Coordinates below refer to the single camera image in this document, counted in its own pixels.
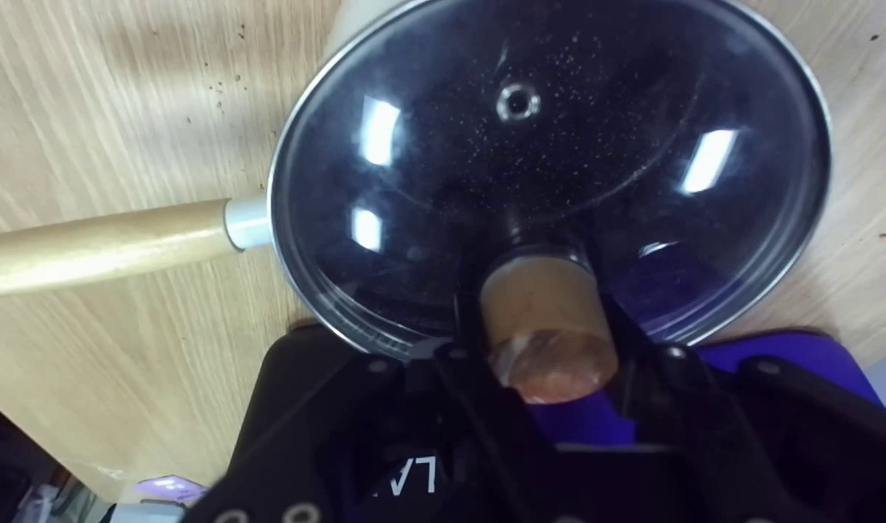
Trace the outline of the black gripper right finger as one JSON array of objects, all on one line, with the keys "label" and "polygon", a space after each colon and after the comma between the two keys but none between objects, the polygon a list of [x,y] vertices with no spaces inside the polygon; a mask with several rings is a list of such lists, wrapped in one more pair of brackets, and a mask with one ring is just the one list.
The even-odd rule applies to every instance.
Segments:
[{"label": "black gripper right finger", "polygon": [[605,308],[622,355],[617,403],[637,425],[637,438],[705,460],[736,452],[731,399],[718,372],[694,348],[647,338],[617,300]]}]

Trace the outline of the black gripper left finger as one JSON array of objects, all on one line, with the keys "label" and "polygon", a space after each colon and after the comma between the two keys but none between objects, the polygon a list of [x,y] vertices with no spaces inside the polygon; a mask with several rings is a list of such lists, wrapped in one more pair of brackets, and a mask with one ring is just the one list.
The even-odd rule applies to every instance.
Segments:
[{"label": "black gripper left finger", "polygon": [[448,452],[470,435],[467,391],[483,362],[458,338],[371,333],[364,348],[400,368],[380,401],[380,435],[423,452]]}]

